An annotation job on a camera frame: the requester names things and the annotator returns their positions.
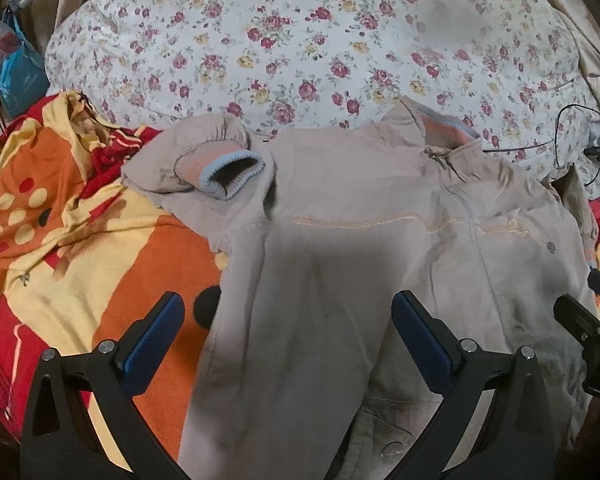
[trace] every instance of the blue gripper pad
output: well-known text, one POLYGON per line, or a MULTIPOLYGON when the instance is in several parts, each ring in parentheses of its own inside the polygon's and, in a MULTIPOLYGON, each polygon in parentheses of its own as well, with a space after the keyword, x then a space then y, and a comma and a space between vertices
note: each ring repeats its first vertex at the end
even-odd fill
POLYGON ((391 319, 398 334, 413 357, 429 390, 446 396, 454 387, 454 360, 445 351, 423 317, 427 318, 429 323, 438 322, 448 334, 451 334, 446 325, 432 318, 409 291, 402 291, 394 296, 391 303, 391 319))
POLYGON ((120 360, 116 359, 116 363, 122 372, 120 386, 128 398, 145 393, 180 330, 184 315, 180 295, 165 292, 151 312, 134 322, 120 338, 120 360))

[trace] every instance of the beige jacket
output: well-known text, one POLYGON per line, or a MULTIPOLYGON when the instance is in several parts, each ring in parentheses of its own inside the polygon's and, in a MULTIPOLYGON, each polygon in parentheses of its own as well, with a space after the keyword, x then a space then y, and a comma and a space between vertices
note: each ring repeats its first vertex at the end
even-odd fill
POLYGON ((266 168, 224 202, 174 165, 240 134, 231 116, 184 120, 123 168, 129 186, 230 254, 182 436, 192 478, 322 480, 350 426, 330 476, 384 478, 441 400, 390 322, 403 289, 458 338, 533 347, 556 442, 573 439, 584 364, 552 309, 568 293, 593 310, 578 225, 525 171, 457 129, 435 136, 447 124, 416 107, 254 145, 266 168))

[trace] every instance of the blue plastic bag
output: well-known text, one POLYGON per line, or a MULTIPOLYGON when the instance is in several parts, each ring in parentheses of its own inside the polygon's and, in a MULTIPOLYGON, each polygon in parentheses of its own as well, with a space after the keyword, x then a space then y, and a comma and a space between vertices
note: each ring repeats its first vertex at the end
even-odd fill
POLYGON ((11 14, 3 20, 20 38, 20 48, 4 60, 0 70, 0 101, 13 119, 44 97, 49 79, 42 56, 26 40, 15 16, 11 14))

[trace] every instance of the floral pillow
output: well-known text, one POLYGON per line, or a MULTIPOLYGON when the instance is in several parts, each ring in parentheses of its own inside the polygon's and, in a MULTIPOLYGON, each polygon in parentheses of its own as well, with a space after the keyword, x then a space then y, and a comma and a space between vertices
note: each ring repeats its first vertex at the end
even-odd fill
MULTIPOLYGON (((164 128, 228 112, 268 136, 379 119, 401 94, 459 116, 484 147, 545 174, 565 104, 595 107, 546 0, 89 0, 56 30, 52 90, 164 128)), ((558 158, 589 140, 570 109, 558 158)))

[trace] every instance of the ribbed cuff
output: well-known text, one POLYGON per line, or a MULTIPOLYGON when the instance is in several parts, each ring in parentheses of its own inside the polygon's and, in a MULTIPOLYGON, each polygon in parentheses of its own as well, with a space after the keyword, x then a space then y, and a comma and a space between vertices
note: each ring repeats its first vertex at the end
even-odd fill
POLYGON ((264 168, 255 152, 243 149, 235 140, 214 140, 200 144, 181 156, 174 166, 176 176, 219 200, 229 200, 264 168))

